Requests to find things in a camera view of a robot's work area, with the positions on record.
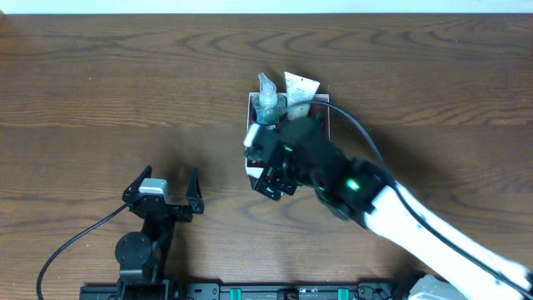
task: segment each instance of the spray bottle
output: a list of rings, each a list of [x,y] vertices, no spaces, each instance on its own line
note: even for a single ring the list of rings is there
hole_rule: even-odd
[[[257,112],[258,119],[265,123],[278,123],[280,119],[280,110],[277,105],[276,85],[270,81],[265,73],[259,73],[259,104],[261,111]]]

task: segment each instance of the wooden table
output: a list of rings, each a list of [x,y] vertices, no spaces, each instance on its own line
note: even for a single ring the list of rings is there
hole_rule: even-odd
[[[199,167],[206,213],[178,226],[183,280],[355,282],[424,268],[342,222],[308,188],[250,189],[247,94],[265,72],[321,82],[371,129],[430,209],[533,268],[533,23],[528,15],[5,16],[0,28],[0,298],[35,298],[48,257],[122,205],[147,165],[184,201]],[[332,140],[371,158],[332,116]],[[118,277],[122,212],[47,271],[46,299]]]

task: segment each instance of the black cable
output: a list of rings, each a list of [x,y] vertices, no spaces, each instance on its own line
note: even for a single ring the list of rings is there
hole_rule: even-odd
[[[76,242],[79,238],[81,238],[84,235],[90,233],[92,230],[98,228],[100,225],[104,224],[105,222],[109,221],[111,218],[113,218],[116,215],[118,215],[118,213],[121,212],[122,210],[124,210],[124,208],[127,208],[126,204],[122,205],[119,209],[117,209],[116,211],[114,211],[112,214],[110,214],[109,216],[105,217],[104,219],[102,219],[100,222],[98,222],[98,223],[92,225],[91,227],[85,229],[84,231],[80,232],[78,235],[76,235],[75,237],[71,238],[68,242],[65,242],[64,245],[62,245],[54,254],[52,254],[52,256],[48,259],[47,263],[45,263],[44,266],[42,266],[41,272],[39,273],[39,277],[37,278],[37,298],[39,300],[44,300],[44,298],[42,297],[42,291],[41,291],[42,278],[44,277],[44,273],[47,271],[48,267],[50,266],[52,261],[57,257],[57,255],[59,255],[59,253],[61,253],[63,250],[65,250],[66,247],[68,247],[72,243]]]
[[[441,242],[443,242],[446,246],[450,247],[453,251],[459,253],[462,257],[464,257],[467,260],[469,260],[470,262],[474,263],[477,267],[479,267],[483,271],[489,273],[495,279],[497,279],[497,280],[501,281],[502,283],[505,283],[508,286],[510,286],[511,288],[515,289],[517,292],[519,292],[525,298],[533,300],[533,295],[531,295],[529,293],[529,291],[527,291],[526,289],[524,289],[520,285],[516,284],[515,282],[511,281],[503,273],[498,272],[496,270],[493,270],[492,268],[490,268],[489,266],[484,264],[482,261],[480,261],[476,257],[472,256],[471,254],[469,254],[468,252],[466,252],[462,248],[456,246],[447,237],[445,237],[442,234],[440,234],[430,224],[428,224],[426,222],[426,220],[421,215],[419,215],[417,212],[415,212],[415,210],[403,198],[403,195],[401,194],[400,190],[398,189],[398,186],[396,185],[396,181],[394,180],[394,177],[392,176],[392,173],[391,173],[389,167],[385,163],[385,159],[383,158],[383,155],[381,154],[381,151],[379,150],[379,148],[377,147],[376,143],[372,139],[370,133],[366,130],[366,128],[362,125],[361,122],[359,122],[349,112],[347,112],[347,111],[343,110],[342,108],[340,108],[338,106],[335,106],[335,105],[333,105],[333,104],[331,104],[329,102],[311,100],[311,101],[299,102],[297,104],[291,105],[290,107],[295,107],[295,106],[298,106],[298,105],[306,105],[306,104],[317,104],[317,105],[322,105],[322,106],[325,106],[325,107],[328,107],[328,108],[332,108],[332,109],[334,109],[335,111],[337,111],[338,113],[340,113],[342,116],[344,116],[345,118],[347,118],[348,120],[350,120],[353,123],[353,125],[357,128],[357,130],[359,130],[359,132],[362,134],[362,136],[366,139],[366,142],[371,147],[372,151],[375,153],[375,155],[377,156],[378,160],[380,161],[380,164],[381,164],[381,166],[382,166],[382,168],[385,171],[385,174],[387,176],[387,178],[385,178],[386,184],[389,185],[394,190],[394,192],[396,193],[396,195],[400,199],[401,204],[406,208],[407,212],[409,212],[409,214],[412,215],[412,217],[420,225],[422,225],[422,227],[424,227],[428,232],[433,234],[437,239],[439,239]]]

